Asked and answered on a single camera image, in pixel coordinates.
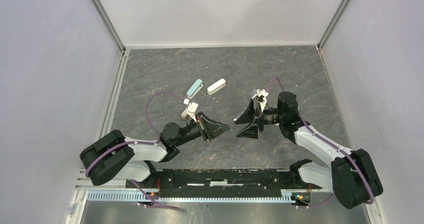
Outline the small beige stapler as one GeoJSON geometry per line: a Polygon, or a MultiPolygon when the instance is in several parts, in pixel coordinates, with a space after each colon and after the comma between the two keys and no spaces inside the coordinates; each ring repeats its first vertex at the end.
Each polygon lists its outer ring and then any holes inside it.
{"type": "Polygon", "coordinates": [[[189,118],[188,109],[187,108],[181,113],[181,118],[183,120],[187,120],[189,118]]]}

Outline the white stapler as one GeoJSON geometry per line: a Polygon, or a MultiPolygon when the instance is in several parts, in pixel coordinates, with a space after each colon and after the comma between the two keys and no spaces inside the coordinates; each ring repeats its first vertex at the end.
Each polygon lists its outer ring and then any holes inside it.
{"type": "Polygon", "coordinates": [[[207,88],[207,93],[209,95],[213,95],[217,91],[221,90],[226,86],[226,80],[224,78],[219,79],[218,81],[214,82],[207,88]]]}

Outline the light blue stapler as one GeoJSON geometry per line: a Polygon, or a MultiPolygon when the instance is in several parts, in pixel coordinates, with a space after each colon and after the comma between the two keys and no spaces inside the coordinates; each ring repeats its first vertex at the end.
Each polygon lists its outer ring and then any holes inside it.
{"type": "Polygon", "coordinates": [[[197,79],[187,90],[186,96],[189,99],[192,99],[203,88],[203,86],[203,81],[201,79],[197,79]]]}

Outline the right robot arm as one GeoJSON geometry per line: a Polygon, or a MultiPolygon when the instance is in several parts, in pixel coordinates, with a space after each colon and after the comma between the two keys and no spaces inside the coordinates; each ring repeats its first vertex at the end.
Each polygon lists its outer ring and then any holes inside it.
{"type": "Polygon", "coordinates": [[[282,91],[274,108],[266,107],[267,97],[267,91],[254,90],[245,111],[234,119],[236,125],[246,125],[237,136],[258,139],[266,125],[276,125],[286,139],[324,162],[321,166],[304,159],[292,164],[288,180],[293,187],[319,186],[331,191],[349,210],[361,204],[371,205],[383,194],[384,187],[367,151],[352,150],[317,131],[300,115],[294,93],[282,91]]]}

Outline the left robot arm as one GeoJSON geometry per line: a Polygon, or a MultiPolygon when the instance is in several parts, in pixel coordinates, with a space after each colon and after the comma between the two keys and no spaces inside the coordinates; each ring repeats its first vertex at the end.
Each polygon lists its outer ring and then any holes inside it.
{"type": "Polygon", "coordinates": [[[180,153],[179,146],[198,138],[208,142],[228,130],[227,124],[199,112],[185,126],[167,123],[158,140],[133,139],[124,136],[118,129],[112,130],[85,148],[79,158],[85,168],[85,176],[94,186],[118,178],[134,180],[145,188],[151,188],[157,182],[153,162],[169,162],[180,153]]]}

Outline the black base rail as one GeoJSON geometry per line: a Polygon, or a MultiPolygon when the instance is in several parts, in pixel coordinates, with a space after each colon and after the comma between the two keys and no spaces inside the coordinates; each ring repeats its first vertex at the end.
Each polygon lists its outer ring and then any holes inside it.
{"type": "Polygon", "coordinates": [[[277,198],[281,190],[319,189],[288,169],[162,169],[138,182],[161,198],[277,198]]]}

